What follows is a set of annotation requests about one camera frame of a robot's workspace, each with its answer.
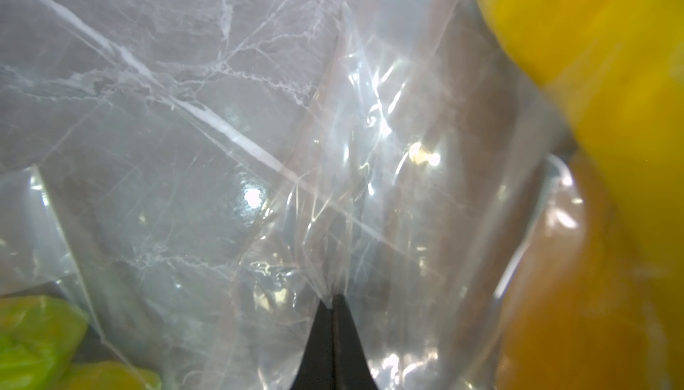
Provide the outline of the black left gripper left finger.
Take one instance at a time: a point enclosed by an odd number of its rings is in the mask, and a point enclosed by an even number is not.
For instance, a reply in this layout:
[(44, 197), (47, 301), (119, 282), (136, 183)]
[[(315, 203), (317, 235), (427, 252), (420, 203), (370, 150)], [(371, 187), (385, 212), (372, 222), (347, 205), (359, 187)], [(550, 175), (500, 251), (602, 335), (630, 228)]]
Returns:
[(320, 302), (291, 390), (333, 390), (333, 314)]

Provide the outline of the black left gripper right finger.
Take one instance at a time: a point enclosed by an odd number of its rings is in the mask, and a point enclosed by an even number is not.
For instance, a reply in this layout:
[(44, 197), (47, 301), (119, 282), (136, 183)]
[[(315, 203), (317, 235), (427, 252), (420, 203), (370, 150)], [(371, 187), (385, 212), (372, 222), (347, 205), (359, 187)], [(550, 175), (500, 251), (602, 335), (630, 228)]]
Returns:
[(336, 390), (378, 390), (343, 295), (332, 299), (332, 345)]

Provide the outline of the clear zip bag with bananas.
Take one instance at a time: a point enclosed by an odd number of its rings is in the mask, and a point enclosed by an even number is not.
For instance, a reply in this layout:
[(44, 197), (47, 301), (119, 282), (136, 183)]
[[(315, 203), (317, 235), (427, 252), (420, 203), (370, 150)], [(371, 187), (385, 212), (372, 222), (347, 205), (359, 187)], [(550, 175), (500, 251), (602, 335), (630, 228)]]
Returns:
[(343, 0), (200, 388), (290, 389), (336, 295), (378, 389), (674, 388), (657, 266), (478, 3)]

